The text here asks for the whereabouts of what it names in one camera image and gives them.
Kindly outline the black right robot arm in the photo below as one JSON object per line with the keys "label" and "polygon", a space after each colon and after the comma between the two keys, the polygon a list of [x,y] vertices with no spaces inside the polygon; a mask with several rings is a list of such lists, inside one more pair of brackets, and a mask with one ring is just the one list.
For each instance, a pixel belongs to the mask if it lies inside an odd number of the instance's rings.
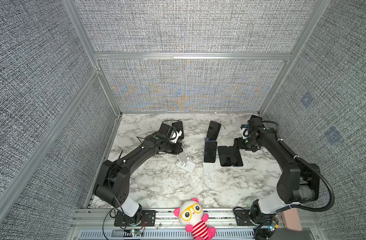
{"label": "black right robot arm", "polygon": [[297,161],[295,153],[283,146],[275,128],[265,126],[263,118],[252,115],[240,127],[242,136],[234,140],[232,163],[241,160],[240,151],[257,152],[267,149],[279,164],[282,174],[275,191],[269,196],[255,200],[250,208],[250,219],[254,224],[262,224],[276,214],[318,200],[320,170],[312,164],[307,167]]}

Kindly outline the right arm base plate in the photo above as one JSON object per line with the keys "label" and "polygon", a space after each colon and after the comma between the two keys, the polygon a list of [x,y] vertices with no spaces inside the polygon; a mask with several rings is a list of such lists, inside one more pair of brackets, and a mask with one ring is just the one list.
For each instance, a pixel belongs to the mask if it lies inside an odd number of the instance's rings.
{"label": "right arm base plate", "polygon": [[246,227],[246,226],[258,226],[258,224],[255,224],[251,219],[250,219],[250,214],[249,214],[249,210],[244,210],[241,208],[237,208],[233,211],[234,216],[235,216],[235,221],[237,226],[239,227]]}

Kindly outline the black phone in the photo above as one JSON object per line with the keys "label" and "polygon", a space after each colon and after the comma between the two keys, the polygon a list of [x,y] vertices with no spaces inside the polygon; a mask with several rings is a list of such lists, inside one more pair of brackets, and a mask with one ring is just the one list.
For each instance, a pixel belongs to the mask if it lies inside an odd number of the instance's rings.
{"label": "black phone", "polygon": [[222,167],[231,167],[232,163],[231,163],[231,157],[229,154],[228,147],[227,146],[218,146],[217,151],[218,151],[220,165]]}
{"label": "black phone", "polygon": [[243,161],[241,158],[240,150],[238,147],[228,147],[228,152],[233,167],[243,167]]}
{"label": "black phone", "polygon": [[178,140],[183,140],[184,139],[184,130],[183,130],[183,122],[182,121],[176,121],[172,123],[172,126],[176,129],[176,131],[179,133],[181,132],[182,134],[179,136]]}
{"label": "black phone", "polygon": [[221,129],[221,124],[215,121],[210,121],[207,131],[207,137],[216,139]]}
{"label": "black phone", "polygon": [[206,141],[204,144],[204,158],[205,163],[215,163],[217,153],[217,141]]}

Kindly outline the pink white plush toy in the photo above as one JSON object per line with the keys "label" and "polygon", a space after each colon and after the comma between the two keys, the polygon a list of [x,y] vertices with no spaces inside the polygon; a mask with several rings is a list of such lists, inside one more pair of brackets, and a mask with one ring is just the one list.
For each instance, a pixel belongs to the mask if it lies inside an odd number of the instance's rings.
{"label": "pink white plush toy", "polygon": [[179,208],[174,209],[174,215],[187,233],[191,233],[194,240],[212,240],[216,234],[215,227],[209,227],[209,215],[205,214],[198,199],[184,202]]}

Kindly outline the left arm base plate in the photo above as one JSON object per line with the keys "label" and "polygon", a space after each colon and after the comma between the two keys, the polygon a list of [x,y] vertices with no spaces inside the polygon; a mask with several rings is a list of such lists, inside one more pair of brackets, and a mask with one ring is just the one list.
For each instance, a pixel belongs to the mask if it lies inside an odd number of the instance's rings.
{"label": "left arm base plate", "polygon": [[143,210],[142,215],[138,220],[130,217],[126,217],[121,211],[116,211],[114,218],[115,227],[154,227],[156,222],[156,211],[154,210]]}

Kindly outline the white folding stand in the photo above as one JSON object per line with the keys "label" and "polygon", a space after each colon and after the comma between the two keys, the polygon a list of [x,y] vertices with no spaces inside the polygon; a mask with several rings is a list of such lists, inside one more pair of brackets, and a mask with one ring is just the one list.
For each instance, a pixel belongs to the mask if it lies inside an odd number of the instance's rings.
{"label": "white folding stand", "polygon": [[214,169],[214,163],[206,163],[204,162],[203,163],[203,172],[204,173],[214,173],[215,172],[215,169]]}
{"label": "white folding stand", "polygon": [[177,167],[192,173],[195,168],[195,163],[189,160],[187,153],[183,150],[177,155],[178,161],[176,163]]}

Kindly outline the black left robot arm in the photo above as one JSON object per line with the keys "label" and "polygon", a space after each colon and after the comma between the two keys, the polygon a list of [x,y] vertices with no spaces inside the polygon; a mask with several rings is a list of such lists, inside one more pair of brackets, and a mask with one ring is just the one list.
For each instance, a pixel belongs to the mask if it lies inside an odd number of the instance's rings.
{"label": "black left robot arm", "polygon": [[126,225],[139,224],[142,206],[129,197],[132,174],[148,159],[158,154],[177,156],[183,152],[183,122],[162,122],[160,129],[144,138],[129,154],[111,162],[102,163],[93,194],[122,213]]}

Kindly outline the pink phone on rail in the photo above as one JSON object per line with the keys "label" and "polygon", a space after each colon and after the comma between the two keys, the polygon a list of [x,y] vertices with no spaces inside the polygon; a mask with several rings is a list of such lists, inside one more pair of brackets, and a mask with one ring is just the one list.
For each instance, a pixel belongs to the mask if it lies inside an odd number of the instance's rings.
{"label": "pink phone on rail", "polygon": [[302,231],[302,224],[297,209],[289,209],[281,213],[284,227],[294,232]]}

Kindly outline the round dark stand centre-right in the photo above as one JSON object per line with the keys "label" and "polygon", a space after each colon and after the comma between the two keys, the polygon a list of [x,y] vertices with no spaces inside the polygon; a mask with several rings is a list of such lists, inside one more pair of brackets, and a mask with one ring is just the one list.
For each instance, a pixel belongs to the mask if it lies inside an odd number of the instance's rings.
{"label": "round dark stand centre-right", "polygon": [[213,141],[216,142],[216,139],[212,139],[212,138],[209,138],[209,137],[205,137],[204,141],[205,142],[213,142]]}

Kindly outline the aluminium front rail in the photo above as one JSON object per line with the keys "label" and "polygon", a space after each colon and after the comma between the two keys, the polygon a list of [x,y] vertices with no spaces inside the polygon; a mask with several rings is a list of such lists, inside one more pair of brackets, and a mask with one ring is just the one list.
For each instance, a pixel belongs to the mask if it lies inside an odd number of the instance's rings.
{"label": "aluminium front rail", "polygon": [[68,240],[326,240],[314,213],[298,211],[255,224],[236,207],[206,209],[189,202],[182,209],[145,209],[138,223],[111,209],[77,210]]}

